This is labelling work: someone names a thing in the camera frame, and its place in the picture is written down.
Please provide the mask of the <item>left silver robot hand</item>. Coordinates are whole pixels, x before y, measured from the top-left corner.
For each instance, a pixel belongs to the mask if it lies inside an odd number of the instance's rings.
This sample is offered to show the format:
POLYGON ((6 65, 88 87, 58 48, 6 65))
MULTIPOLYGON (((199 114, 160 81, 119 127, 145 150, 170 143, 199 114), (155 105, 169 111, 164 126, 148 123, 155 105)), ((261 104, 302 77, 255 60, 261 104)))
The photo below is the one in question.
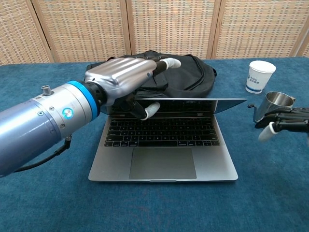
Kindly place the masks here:
POLYGON ((160 103, 144 108, 135 100, 133 92, 152 77, 179 67, 181 62, 175 58, 114 58, 86 71, 84 82, 98 88, 101 107, 119 105, 137 119, 147 120, 159 110, 160 103))

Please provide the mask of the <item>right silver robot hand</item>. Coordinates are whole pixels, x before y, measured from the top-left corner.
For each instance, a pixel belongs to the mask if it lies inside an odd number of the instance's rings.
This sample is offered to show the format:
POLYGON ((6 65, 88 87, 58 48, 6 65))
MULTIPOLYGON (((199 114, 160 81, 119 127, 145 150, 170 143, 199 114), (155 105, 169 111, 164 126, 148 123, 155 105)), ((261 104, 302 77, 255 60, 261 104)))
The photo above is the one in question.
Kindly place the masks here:
POLYGON ((306 133, 309 141, 309 109, 280 107, 265 113, 256 123, 255 128, 263 128, 258 136, 260 142, 269 140, 283 130, 306 133))

